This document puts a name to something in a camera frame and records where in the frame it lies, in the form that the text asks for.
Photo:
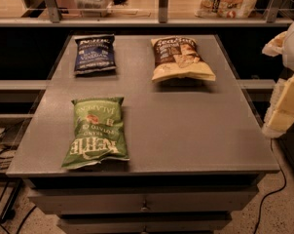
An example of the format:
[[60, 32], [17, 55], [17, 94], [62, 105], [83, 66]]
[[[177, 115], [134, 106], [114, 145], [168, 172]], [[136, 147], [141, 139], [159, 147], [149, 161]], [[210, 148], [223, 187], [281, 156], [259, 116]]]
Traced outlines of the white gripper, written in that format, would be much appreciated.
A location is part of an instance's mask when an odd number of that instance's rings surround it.
[[[286, 31], [269, 41], [262, 53], [269, 57], [284, 54]], [[269, 138], [284, 135], [294, 124], [294, 75], [287, 80], [278, 79], [267, 109], [262, 133]]]

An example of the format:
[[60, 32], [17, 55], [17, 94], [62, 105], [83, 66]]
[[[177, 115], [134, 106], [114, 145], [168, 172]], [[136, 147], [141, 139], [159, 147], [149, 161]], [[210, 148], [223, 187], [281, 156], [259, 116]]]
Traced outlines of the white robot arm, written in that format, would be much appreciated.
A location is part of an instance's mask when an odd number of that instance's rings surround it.
[[263, 134], [278, 138], [294, 124], [294, 21], [267, 43], [262, 53], [270, 57], [282, 55], [283, 66], [293, 71], [290, 78], [277, 80], [264, 118]]

